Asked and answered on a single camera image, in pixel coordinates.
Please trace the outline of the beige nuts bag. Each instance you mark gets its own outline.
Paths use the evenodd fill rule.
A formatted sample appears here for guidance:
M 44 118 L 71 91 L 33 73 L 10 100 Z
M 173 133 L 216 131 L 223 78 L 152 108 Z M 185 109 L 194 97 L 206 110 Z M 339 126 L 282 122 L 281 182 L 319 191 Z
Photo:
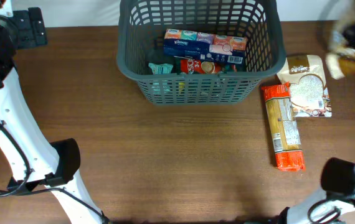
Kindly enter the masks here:
M 355 1 L 344 11 L 331 31 L 331 38 L 326 55 L 326 65 L 335 80 L 355 75 L 355 49 L 348 45 L 343 36 L 347 26 L 355 23 Z

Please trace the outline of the white rice bag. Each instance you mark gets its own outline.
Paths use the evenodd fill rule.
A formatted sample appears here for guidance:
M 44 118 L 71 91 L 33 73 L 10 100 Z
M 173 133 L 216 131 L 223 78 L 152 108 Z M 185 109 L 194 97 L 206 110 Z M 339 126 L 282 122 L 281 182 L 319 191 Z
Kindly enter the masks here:
M 317 55 L 292 55 L 277 73 L 282 84 L 290 84 L 294 116 L 332 117 L 323 61 Z

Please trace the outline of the orange spaghetti packet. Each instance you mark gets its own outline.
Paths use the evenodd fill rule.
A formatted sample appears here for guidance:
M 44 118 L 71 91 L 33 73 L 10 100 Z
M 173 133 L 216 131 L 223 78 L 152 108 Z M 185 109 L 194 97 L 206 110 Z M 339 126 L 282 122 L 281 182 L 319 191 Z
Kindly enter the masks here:
M 305 170 L 300 134 L 290 98 L 290 84 L 263 86 L 261 90 L 277 168 L 290 172 Z

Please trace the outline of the teal wet wipes pack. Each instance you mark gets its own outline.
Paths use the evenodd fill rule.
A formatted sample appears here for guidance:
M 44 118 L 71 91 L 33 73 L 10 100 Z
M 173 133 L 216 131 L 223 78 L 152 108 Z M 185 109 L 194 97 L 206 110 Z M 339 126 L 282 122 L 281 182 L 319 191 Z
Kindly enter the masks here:
M 154 75 L 168 74 L 168 73 L 171 73 L 173 70 L 173 65 L 168 64 L 168 63 L 164 63 L 164 64 L 149 63 L 148 67 L 151 69 L 151 71 Z M 170 84 L 168 83 L 167 80 L 163 80 L 161 83 L 160 82 L 153 82 L 151 87 L 152 87 L 153 93 L 155 95 L 160 95 L 161 89 L 163 89 L 164 92 L 171 91 Z

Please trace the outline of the Kleenex tissue multipack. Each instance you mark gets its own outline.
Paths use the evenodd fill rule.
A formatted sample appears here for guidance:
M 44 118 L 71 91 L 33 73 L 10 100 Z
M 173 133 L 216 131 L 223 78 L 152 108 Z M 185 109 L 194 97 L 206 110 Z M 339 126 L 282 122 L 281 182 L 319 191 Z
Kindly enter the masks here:
M 175 57 L 241 65 L 247 42 L 246 37 L 167 29 L 163 49 Z

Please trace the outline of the green Nescafe coffee bag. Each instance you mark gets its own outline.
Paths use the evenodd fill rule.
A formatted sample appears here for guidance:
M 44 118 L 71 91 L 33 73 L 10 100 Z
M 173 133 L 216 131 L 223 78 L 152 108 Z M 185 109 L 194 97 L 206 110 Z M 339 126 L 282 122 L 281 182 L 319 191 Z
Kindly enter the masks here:
M 241 65 L 207 62 L 191 58 L 174 57 L 174 62 L 176 64 L 176 72 L 187 75 L 242 72 L 244 70 L 244 67 Z

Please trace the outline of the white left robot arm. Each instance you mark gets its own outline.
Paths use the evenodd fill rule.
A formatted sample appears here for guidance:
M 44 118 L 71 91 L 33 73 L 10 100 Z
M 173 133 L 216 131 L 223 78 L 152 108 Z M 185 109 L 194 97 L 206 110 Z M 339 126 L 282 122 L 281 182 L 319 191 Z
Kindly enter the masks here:
M 80 176 L 76 140 L 49 142 L 22 94 L 14 56 L 47 44 L 38 7 L 15 11 L 0 1 L 0 148 L 12 170 L 0 198 L 52 192 L 72 223 L 108 223 Z

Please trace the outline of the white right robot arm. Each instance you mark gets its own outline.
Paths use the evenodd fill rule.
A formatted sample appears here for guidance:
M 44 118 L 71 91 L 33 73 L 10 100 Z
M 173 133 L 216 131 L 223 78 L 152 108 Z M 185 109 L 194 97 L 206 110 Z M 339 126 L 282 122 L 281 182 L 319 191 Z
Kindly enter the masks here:
M 355 9 L 343 14 L 324 33 L 324 24 L 316 31 L 326 49 L 325 62 L 335 80 L 355 75 Z M 323 167 L 321 187 L 304 202 L 287 207 L 277 223 L 335 223 L 342 214 L 355 211 L 355 163 L 331 158 Z

